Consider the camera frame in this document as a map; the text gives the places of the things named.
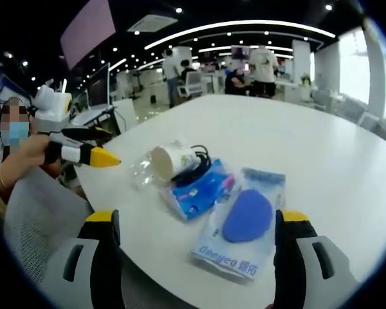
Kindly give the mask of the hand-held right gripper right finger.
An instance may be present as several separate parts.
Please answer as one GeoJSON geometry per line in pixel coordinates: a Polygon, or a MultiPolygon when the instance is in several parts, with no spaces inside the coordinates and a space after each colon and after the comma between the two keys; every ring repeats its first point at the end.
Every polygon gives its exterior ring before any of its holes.
{"type": "Polygon", "coordinates": [[[276,211],[274,308],[339,308],[353,291],[348,257],[309,218],[276,211]]]}

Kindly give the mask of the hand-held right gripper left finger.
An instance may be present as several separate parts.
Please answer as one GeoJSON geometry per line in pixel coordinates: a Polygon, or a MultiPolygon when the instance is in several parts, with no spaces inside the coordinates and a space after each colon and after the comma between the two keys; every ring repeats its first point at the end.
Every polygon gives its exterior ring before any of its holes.
{"type": "Polygon", "coordinates": [[[57,308],[122,308],[118,210],[96,211],[53,256],[57,308]]]}

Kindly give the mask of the person's left hand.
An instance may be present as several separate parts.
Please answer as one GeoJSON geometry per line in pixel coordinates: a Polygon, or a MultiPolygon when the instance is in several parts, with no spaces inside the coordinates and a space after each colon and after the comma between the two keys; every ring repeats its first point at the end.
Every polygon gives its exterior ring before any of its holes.
{"type": "Polygon", "coordinates": [[[36,167],[44,164],[46,148],[50,144],[48,135],[36,134],[29,136],[16,153],[8,158],[21,167],[36,167]]]}

